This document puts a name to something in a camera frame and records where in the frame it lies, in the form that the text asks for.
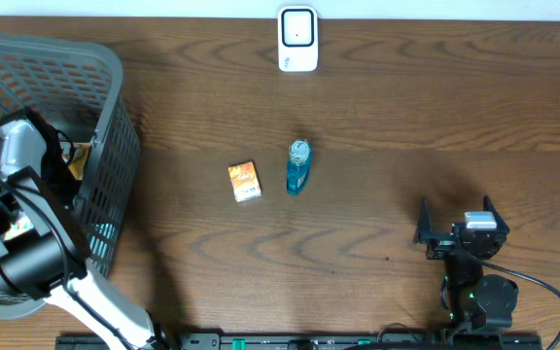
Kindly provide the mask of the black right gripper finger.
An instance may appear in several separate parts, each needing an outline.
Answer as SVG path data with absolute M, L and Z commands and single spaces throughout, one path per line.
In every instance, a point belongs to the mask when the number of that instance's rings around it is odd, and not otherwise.
M 496 230 L 498 232 L 509 233 L 508 225 L 506 224 L 504 219 L 500 216 L 500 214 L 496 210 L 494 204 L 492 203 L 492 201 L 491 201 L 491 199 L 488 195 L 485 195 L 483 197 L 483 209 L 485 211 L 490 212 L 493 215 L 495 223 L 496 223 Z
M 425 244 L 432 235 L 432 222 L 430 218 L 429 203 L 426 197 L 422 198 L 419 219 L 413 236 L 415 244 Z

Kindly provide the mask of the teal mouthwash bottle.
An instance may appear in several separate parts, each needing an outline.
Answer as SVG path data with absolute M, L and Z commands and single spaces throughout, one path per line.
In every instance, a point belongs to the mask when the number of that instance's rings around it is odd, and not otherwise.
M 298 195 L 307 183 L 312 149 L 306 140 L 296 140 L 289 148 L 287 164 L 287 193 Z

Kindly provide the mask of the orange small box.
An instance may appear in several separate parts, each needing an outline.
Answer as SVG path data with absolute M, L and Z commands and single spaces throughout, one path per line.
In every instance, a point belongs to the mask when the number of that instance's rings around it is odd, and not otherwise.
M 228 175 L 236 202 L 244 202 L 262 195 L 256 167 L 252 161 L 230 166 Z

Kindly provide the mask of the yellow orange snack bag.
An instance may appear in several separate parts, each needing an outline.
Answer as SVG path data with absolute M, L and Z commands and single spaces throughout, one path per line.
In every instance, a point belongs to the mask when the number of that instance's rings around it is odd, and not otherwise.
M 77 143 L 70 146 L 68 142 L 61 141 L 62 159 L 76 180 L 81 181 L 85 174 L 86 164 L 91 152 L 90 143 Z

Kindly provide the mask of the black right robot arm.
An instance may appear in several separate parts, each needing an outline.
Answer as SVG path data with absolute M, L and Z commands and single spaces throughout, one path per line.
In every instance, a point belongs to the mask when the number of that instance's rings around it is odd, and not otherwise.
M 441 302 L 452 324 L 464 332 L 497 331 L 512 326 L 519 289 L 515 282 L 483 267 L 502 248 L 509 227 L 488 196 L 481 211 L 467 212 L 449 232 L 433 228 L 429 204 L 421 203 L 413 242 L 426 246 L 426 258 L 444 262 Z

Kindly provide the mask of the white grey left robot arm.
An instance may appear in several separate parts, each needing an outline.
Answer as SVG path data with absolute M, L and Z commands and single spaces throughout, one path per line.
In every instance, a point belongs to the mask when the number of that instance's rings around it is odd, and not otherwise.
M 80 183 L 62 157 L 62 135 L 29 107 L 0 119 L 0 289 L 67 311 L 111 349 L 173 348 L 91 259 L 67 208 Z

